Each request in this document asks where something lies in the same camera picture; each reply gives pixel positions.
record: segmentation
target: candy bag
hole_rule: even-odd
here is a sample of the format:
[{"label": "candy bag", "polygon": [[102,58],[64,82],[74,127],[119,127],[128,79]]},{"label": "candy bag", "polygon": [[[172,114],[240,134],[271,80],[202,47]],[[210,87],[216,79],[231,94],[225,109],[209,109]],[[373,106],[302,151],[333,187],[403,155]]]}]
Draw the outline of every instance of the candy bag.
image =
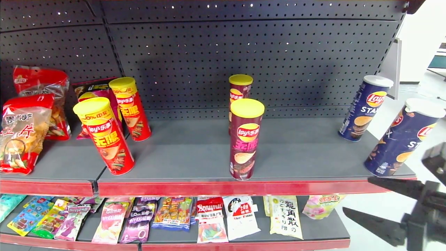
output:
[{"label": "candy bag", "polygon": [[8,216],[17,205],[25,199],[26,195],[2,194],[0,197],[0,223]]},{"label": "candy bag", "polygon": [[303,239],[295,196],[271,196],[269,206],[271,213],[270,234]]},{"label": "candy bag", "polygon": [[149,238],[149,223],[157,211],[157,200],[155,197],[136,198],[125,224],[120,243],[147,242]]},{"label": "candy bag", "polygon": [[223,201],[227,216],[227,236],[230,241],[260,232],[254,215],[257,205],[253,204],[250,196],[226,196]]},{"label": "candy bag", "polygon": [[[113,94],[112,89],[108,86],[108,83],[116,78],[97,79],[87,82],[74,83],[73,88],[78,98],[78,102],[93,98],[93,97],[106,97],[110,100],[110,106],[115,114],[116,120],[119,121],[120,129],[122,130],[122,115],[119,110],[118,102]],[[82,131],[76,137],[77,139],[90,138],[88,129],[85,125],[82,125]]]},{"label": "candy bag", "polygon": [[106,201],[92,243],[117,244],[129,202]]},{"label": "candy bag", "polygon": [[68,215],[68,212],[65,212],[68,203],[69,202],[61,199],[56,200],[53,208],[49,210],[31,232],[42,238],[54,238],[54,235],[62,226]]},{"label": "candy bag", "polygon": [[8,227],[20,236],[25,236],[48,213],[52,206],[53,203],[43,197],[33,198],[32,202],[8,223]]},{"label": "candy bag", "polygon": [[152,228],[189,232],[192,197],[163,197],[160,205]]},{"label": "candy bag", "polygon": [[68,75],[60,70],[39,67],[14,66],[14,86],[19,96],[54,94],[54,106],[50,117],[50,128],[46,139],[68,140],[70,126],[65,117],[63,106],[70,81]]},{"label": "candy bag", "polygon": [[310,195],[302,213],[314,220],[323,219],[330,215],[331,211],[345,196],[343,194]]},{"label": "candy bag", "polygon": [[3,106],[0,171],[29,174],[42,151],[48,131],[53,94],[18,97]]},{"label": "candy bag", "polygon": [[62,223],[62,226],[54,235],[54,238],[58,240],[75,241],[85,216],[90,211],[90,205],[69,205],[67,211],[68,215]]},{"label": "candy bag", "polygon": [[228,242],[222,208],[221,197],[199,197],[197,199],[197,243]]}]

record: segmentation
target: yellow plastic lid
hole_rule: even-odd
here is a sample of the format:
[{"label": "yellow plastic lid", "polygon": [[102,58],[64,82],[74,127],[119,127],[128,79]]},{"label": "yellow plastic lid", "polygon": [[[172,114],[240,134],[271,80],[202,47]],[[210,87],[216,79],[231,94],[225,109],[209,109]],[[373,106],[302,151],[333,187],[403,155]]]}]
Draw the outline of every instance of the yellow plastic lid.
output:
[{"label": "yellow plastic lid", "polygon": [[265,106],[255,99],[237,99],[231,103],[232,114],[243,118],[260,117],[265,112]]},{"label": "yellow plastic lid", "polygon": [[105,97],[95,97],[81,101],[74,105],[73,112],[80,115],[99,113],[110,107],[110,100]]},{"label": "yellow plastic lid", "polygon": [[112,89],[123,89],[129,87],[135,87],[136,81],[131,77],[118,78],[110,81],[108,86]]},{"label": "yellow plastic lid", "polygon": [[249,85],[252,84],[252,77],[245,74],[237,74],[229,77],[229,82],[235,85]]}]

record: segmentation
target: white plastic lid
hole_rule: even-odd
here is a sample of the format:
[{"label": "white plastic lid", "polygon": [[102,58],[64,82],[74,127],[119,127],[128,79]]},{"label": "white plastic lid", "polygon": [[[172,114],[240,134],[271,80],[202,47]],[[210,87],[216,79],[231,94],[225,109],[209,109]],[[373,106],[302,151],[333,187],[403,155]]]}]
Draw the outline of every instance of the white plastic lid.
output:
[{"label": "white plastic lid", "polygon": [[381,87],[392,87],[393,86],[392,80],[390,80],[388,78],[381,77],[381,76],[367,75],[367,76],[364,76],[363,80],[364,80],[364,82],[367,82],[369,84],[373,84],[376,86],[381,86]]},{"label": "white plastic lid", "polygon": [[417,112],[428,117],[442,118],[446,115],[443,107],[430,102],[429,100],[419,98],[409,98],[406,100],[406,112]]}]

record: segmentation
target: white wall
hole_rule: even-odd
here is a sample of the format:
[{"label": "white wall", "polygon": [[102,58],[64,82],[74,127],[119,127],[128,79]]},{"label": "white wall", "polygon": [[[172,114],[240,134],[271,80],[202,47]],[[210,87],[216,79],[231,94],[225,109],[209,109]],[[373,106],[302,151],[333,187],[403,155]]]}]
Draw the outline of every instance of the white wall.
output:
[{"label": "white wall", "polygon": [[446,0],[426,0],[406,15],[397,37],[402,40],[400,82],[421,81],[446,36]]}]

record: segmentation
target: blue lay's stax canister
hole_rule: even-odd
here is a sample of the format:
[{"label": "blue lay's stax canister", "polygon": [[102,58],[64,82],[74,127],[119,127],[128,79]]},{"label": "blue lay's stax canister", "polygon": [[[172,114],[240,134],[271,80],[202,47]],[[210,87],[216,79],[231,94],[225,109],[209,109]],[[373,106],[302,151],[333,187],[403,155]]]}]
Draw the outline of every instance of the blue lay's stax canister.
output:
[{"label": "blue lay's stax canister", "polygon": [[339,135],[346,140],[359,141],[392,86],[390,79],[365,76],[339,129]]},{"label": "blue lay's stax canister", "polygon": [[445,110],[427,100],[410,98],[373,148],[364,166],[373,175],[392,176],[431,132]]}]

